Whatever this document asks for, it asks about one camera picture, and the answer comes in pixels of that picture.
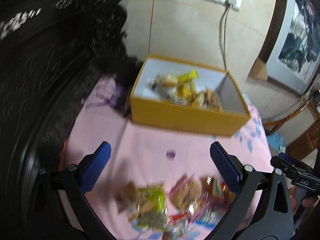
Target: metal screw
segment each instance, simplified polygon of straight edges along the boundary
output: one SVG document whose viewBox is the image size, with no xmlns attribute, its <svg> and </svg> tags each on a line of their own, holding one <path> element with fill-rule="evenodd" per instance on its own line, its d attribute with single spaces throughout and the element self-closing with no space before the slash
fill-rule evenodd
<svg viewBox="0 0 320 240">
<path fill-rule="evenodd" d="M 68 166 L 68 170 L 69 171 L 75 171 L 77 169 L 77 165 L 75 165 L 75 164 L 70 164 L 69 166 Z"/>
<path fill-rule="evenodd" d="M 45 174 L 45 172 L 46 172 L 45 168 L 42 168 L 42 169 L 39 170 L 39 174 L 40 174 L 40 175 Z"/>
<path fill-rule="evenodd" d="M 281 169 L 276 168 L 275 173 L 278 174 L 278 175 L 281 175 L 282 171 L 281 171 Z"/>
<path fill-rule="evenodd" d="M 252 167 L 251 165 L 246 165 L 246 166 L 244 166 L 244 169 L 245 169 L 246 171 L 248 171 L 248 172 L 253 171 L 253 167 Z"/>
</svg>

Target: wall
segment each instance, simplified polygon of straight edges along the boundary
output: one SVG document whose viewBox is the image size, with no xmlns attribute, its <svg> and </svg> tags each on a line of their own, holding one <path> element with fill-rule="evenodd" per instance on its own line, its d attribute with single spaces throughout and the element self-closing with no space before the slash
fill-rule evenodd
<svg viewBox="0 0 320 240">
<path fill-rule="evenodd" d="M 227 65 L 241 89 L 265 40 L 276 0 L 243 0 L 227 21 Z M 225 7 L 205 0 L 124 0 L 129 54 L 148 53 L 223 67 L 219 22 Z"/>
</svg>

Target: cable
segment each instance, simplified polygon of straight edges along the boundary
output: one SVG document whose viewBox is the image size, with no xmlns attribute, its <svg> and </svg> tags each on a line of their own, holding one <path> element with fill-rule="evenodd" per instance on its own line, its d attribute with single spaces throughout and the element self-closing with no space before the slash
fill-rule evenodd
<svg viewBox="0 0 320 240">
<path fill-rule="evenodd" d="M 227 17 L 228 17 L 228 13 L 230 11 L 230 9 L 237 4 L 236 0 L 227 0 L 227 4 L 228 4 L 228 8 L 226 9 L 226 11 L 224 12 L 224 14 L 222 15 L 221 21 L 220 21 L 220 30 L 222 33 L 222 22 L 223 22 L 223 18 L 225 17 L 224 20 L 224 27 L 223 27 L 223 45 L 221 44 L 221 38 L 222 38 L 222 34 L 220 36 L 220 49 L 222 52 L 222 60 L 223 60 L 223 64 L 224 64 L 224 69 L 227 70 L 227 60 L 226 60 L 226 24 L 227 24 Z"/>
</svg>

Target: purple print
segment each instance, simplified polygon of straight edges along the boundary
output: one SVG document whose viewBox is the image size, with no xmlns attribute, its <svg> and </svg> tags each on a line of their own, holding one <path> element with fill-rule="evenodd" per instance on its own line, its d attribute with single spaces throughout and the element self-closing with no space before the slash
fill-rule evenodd
<svg viewBox="0 0 320 240">
<path fill-rule="evenodd" d="M 167 153 L 165 155 L 168 160 L 172 161 L 176 157 L 176 151 L 175 150 L 167 150 Z"/>
</svg>

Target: open box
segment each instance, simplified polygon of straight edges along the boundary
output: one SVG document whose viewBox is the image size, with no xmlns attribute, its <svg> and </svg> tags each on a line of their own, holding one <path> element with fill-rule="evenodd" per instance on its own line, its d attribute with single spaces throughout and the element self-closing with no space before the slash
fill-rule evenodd
<svg viewBox="0 0 320 240">
<path fill-rule="evenodd" d="M 196 69 L 197 92 L 215 91 L 221 110 L 183 106 L 161 99 L 149 84 L 160 73 L 179 76 Z M 199 63 L 149 55 L 130 96 L 132 122 L 162 129 L 215 136 L 232 136 L 249 119 L 250 113 L 229 72 Z"/>
</svg>

